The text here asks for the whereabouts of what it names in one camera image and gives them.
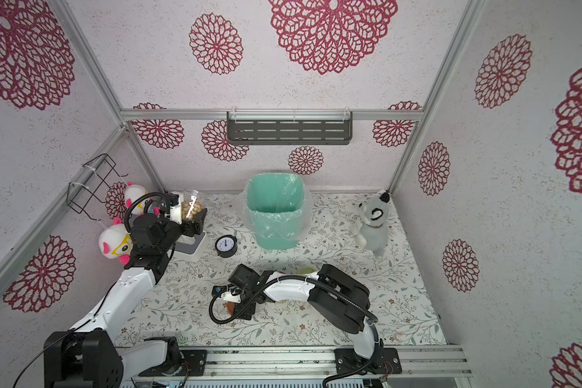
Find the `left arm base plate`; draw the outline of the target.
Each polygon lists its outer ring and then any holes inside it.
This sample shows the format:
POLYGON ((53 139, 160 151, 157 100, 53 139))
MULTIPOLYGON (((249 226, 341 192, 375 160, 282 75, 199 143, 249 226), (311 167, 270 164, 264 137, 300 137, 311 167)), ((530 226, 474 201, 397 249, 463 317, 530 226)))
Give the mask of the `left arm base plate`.
POLYGON ((207 352, 205 350, 181 350, 179 356, 139 373, 140 378, 201 377, 205 372, 207 352))

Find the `brown jar lid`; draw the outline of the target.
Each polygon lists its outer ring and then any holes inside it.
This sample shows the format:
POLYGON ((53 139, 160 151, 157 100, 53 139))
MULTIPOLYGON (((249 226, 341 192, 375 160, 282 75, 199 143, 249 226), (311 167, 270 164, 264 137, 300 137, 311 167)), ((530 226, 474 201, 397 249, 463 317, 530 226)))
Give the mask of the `brown jar lid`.
POLYGON ((228 313, 229 317, 236 315, 236 304, 234 302, 224 302, 224 307, 226 307, 226 312, 228 313))

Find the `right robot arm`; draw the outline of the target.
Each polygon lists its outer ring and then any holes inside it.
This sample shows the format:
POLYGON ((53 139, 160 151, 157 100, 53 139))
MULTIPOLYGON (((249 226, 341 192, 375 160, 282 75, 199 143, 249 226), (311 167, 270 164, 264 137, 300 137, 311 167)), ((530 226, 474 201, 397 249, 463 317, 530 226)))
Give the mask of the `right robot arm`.
POLYGON ((228 282, 212 292, 214 298, 233 305, 231 316, 223 323, 250 320, 258 304, 307 302, 328 323, 349 336, 357 357, 369 360, 378 353, 380 339, 375 328, 378 318, 370 311, 370 291, 333 265, 325 264, 307 274, 275 271, 259 274, 241 264, 228 282))

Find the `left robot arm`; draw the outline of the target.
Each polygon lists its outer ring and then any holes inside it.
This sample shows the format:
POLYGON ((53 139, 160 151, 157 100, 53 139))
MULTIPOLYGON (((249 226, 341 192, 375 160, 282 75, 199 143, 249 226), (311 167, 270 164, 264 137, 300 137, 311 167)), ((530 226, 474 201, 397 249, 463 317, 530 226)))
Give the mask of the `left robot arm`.
POLYGON ((111 237, 100 238, 100 249, 119 258, 124 271, 85 317, 45 341, 41 355, 47 387, 119 387, 147 370, 189 374, 173 336, 154 337, 124 352, 116 350, 114 340, 132 310, 163 277, 179 238, 201 234, 202 227, 144 213, 134 222, 115 218, 107 231, 111 237))

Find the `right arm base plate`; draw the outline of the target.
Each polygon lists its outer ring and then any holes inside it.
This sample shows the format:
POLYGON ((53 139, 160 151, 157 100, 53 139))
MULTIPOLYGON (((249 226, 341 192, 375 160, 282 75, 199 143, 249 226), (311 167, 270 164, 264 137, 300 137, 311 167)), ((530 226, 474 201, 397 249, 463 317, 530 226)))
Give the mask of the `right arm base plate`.
MULTIPOLYGON (((336 373, 350 373, 359 369, 368 362, 367 359, 358 356, 353 349, 335 349, 336 373)), ((368 374, 401 374, 403 371, 399 354, 394 348, 384 348, 378 352, 370 365, 363 368, 361 373, 368 374)))

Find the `glass peanut jar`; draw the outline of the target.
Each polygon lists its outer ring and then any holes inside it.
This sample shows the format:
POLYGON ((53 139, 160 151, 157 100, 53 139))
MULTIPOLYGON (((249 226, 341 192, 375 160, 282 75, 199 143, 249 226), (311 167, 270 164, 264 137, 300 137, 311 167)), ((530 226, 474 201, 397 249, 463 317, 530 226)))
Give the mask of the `glass peanut jar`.
POLYGON ((206 210, 206 198, 202 192, 190 190, 182 192, 181 219, 182 221, 196 222, 206 210))

